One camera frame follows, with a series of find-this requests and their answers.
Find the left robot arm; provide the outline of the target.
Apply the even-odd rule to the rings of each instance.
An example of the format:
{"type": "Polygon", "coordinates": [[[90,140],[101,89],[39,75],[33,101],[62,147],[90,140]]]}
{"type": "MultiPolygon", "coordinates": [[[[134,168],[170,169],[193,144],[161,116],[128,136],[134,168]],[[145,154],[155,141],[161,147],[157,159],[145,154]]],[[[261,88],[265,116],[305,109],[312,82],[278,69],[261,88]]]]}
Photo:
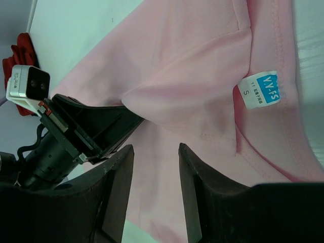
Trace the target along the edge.
{"type": "Polygon", "coordinates": [[[36,113],[36,142],[20,147],[4,173],[32,191],[56,187],[77,165],[108,159],[144,120],[125,106],[91,107],[61,94],[38,101],[36,113]]]}

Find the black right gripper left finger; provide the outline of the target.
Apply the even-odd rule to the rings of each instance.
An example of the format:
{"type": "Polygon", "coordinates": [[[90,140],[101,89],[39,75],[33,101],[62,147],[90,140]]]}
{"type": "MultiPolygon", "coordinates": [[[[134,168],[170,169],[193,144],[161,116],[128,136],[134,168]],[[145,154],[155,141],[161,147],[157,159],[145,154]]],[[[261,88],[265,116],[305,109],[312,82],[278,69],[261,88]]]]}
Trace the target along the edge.
{"type": "Polygon", "coordinates": [[[55,189],[1,183],[1,242],[121,242],[133,163],[127,145],[55,189]]]}

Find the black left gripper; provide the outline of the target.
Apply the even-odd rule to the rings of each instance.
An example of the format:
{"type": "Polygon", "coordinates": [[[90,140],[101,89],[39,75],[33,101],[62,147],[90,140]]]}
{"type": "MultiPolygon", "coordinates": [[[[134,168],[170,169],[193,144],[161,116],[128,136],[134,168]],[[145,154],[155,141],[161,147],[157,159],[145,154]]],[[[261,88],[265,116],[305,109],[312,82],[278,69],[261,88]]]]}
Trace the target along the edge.
{"type": "Polygon", "coordinates": [[[61,94],[38,105],[42,123],[80,164],[116,152],[144,121],[125,106],[91,107],[61,94]]]}

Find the pink t shirt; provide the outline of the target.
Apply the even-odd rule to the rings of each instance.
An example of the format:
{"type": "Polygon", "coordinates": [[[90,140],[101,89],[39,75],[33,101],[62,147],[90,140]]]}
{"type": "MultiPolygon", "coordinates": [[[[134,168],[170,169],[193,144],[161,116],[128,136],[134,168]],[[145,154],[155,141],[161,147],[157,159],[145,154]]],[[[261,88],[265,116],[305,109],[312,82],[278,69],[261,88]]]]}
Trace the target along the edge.
{"type": "Polygon", "coordinates": [[[54,93],[144,118],[128,139],[127,219],[158,242],[187,242],[180,143],[247,186],[323,181],[301,124],[291,1],[143,1],[54,93]]]}

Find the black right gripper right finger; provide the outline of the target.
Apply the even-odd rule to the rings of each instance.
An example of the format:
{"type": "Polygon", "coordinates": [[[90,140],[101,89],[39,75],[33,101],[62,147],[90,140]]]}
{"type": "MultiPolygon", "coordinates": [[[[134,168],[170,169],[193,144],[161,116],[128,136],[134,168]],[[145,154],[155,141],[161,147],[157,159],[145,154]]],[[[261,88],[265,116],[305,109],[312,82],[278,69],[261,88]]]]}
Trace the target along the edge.
{"type": "Polygon", "coordinates": [[[323,242],[323,184],[242,185],[179,145],[189,242],[323,242]]]}

